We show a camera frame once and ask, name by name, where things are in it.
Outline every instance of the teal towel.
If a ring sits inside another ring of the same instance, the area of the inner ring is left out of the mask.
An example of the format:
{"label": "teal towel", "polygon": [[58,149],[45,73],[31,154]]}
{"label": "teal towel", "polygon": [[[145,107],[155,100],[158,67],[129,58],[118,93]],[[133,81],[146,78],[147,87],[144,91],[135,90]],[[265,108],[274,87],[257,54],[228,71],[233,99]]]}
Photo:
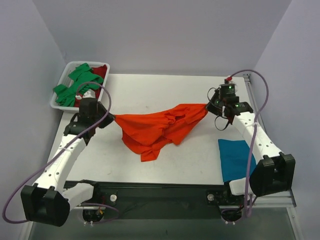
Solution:
{"label": "teal towel", "polygon": [[[223,182],[246,177],[249,146],[246,141],[230,141],[218,139]],[[256,160],[252,155],[250,175],[256,168]]]}

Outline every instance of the red cloth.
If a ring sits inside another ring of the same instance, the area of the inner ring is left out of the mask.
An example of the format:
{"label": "red cloth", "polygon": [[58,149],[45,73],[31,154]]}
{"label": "red cloth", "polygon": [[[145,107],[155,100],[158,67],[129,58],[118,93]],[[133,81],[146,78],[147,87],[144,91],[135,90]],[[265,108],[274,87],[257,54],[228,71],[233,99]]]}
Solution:
{"label": "red cloth", "polygon": [[[92,67],[92,73],[96,74],[96,75],[99,75],[100,77],[105,79],[105,76],[107,74],[107,69],[108,69],[107,65],[103,65],[103,66],[99,66],[99,67]],[[100,92],[101,92],[101,87],[99,87],[97,90],[94,90],[94,92],[95,92],[95,98],[98,99],[99,95],[100,95]],[[78,108],[79,104],[80,104],[80,100],[75,99],[74,107]]]}
{"label": "red cloth", "polygon": [[179,145],[187,134],[203,119],[206,104],[179,104],[151,114],[116,115],[115,122],[122,128],[122,141],[141,161],[156,160],[166,144]]}

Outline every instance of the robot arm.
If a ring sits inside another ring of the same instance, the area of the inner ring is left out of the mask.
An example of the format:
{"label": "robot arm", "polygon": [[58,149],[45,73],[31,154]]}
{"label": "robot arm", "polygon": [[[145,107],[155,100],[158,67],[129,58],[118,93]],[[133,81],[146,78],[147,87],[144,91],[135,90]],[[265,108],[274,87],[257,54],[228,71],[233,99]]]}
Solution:
{"label": "robot arm", "polygon": [[[236,96],[235,84],[221,84],[215,90],[206,109],[221,117],[228,119],[242,135],[250,146],[257,131],[252,149],[256,159],[256,167],[249,177],[249,194],[257,197],[279,193],[291,189],[296,161],[291,154],[284,154],[270,140],[258,122],[254,122],[255,114],[247,102],[239,102]],[[229,187],[233,195],[243,195],[245,192],[246,178],[232,180]]]}
{"label": "robot arm", "polygon": [[[107,112],[95,98],[83,98],[79,113],[76,113],[66,126],[64,136],[59,144],[57,155],[72,139],[92,126]],[[113,122],[115,117],[108,114],[99,124],[104,128]],[[21,191],[21,200],[25,217],[29,221],[62,226],[69,212],[87,200],[96,201],[100,197],[97,182],[82,180],[76,186],[63,191],[66,179],[80,153],[96,133],[93,128],[80,135],[60,157],[49,165],[32,186],[25,185]]]}

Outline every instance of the green garment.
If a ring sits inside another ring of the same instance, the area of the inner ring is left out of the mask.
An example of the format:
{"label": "green garment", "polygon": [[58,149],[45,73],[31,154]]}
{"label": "green garment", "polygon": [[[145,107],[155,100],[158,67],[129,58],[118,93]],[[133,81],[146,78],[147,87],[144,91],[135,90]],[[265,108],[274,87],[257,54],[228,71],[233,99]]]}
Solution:
{"label": "green garment", "polygon": [[[56,102],[63,107],[73,107],[75,105],[75,97],[79,85],[85,82],[96,82],[98,84],[104,82],[102,77],[92,73],[92,69],[87,63],[77,66],[68,76],[74,81],[70,87],[59,84],[53,89],[58,96]],[[98,88],[99,86],[95,84],[85,84],[81,86],[79,93],[83,95],[89,89],[97,90]]]}

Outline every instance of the white plastic tray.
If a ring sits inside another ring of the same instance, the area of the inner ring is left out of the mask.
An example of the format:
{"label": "white plastic tray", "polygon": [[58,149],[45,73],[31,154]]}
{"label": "white plastic tray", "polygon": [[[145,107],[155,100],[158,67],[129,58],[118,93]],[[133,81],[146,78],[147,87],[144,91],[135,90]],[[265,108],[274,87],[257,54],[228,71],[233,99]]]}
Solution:
{"label": "white plastic tray", "polygon": [[[107,70],[105,73],[105,77],[102,83],[102,86],[106,86],[107,83],[107,78],[108,78],[108,74],[109,74],[109,70],[110,70],[110,65],[108,63],[105,62],[98,62],[98,61],[71,61],[69,62],[66,66],[65,69],[60,77],[60,80],[58,82],[59,84],[63,84],[67,87],[70,87],[73,84],[73,80],[71,80],[71,78],[68,77],[68,75],[73,72],[76,67],[80,66],[81,64],[87,63],[91,68],[97,68],[97,67],[101,67],[103,65],[106,65]],[[102,94],[104,93],[103,90],[101,90],[98,101],[101,101],[102,99]],[[50,101],[50,105],[52,108],[54,109],[60,109],[63,110],[65,112],[70,112],[70,113],[74,113],[74,112],[78,112],[79,108],[78,107],[71,107],[71,106],[60,106],[56,100],[57,100],[57,94],[55,92],[53,92],[53,96],[51,98]]]}

